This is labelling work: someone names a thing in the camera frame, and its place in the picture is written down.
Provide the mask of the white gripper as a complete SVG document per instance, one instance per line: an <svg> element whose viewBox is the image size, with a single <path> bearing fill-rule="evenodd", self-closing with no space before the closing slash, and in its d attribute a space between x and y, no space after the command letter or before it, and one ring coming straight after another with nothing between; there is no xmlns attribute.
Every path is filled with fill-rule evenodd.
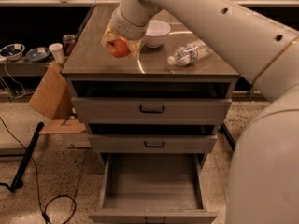
<svg viewBox="0 0 299 224"><path fill-rule="evenodd" d="M150 19L144 21L128 21L121 13L121 8L117 7L111 16L111 22L108 24L101 38L103 47L114 46L114 41L118 35L128 39L127 47L130 50L130 57L135 58L140 51L142 40L149 26Z"/></svg>

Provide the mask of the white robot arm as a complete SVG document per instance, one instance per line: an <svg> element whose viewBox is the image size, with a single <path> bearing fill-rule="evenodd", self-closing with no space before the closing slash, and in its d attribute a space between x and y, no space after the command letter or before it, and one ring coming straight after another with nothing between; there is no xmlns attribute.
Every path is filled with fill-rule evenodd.
<svg viewBox="0 0 299 224"><path fill-rule="evenodd" d="M230 0L122 0L103 43L140 39L161 9L270 102L237 141L225 223L299 224L299 33Z"/></svg>

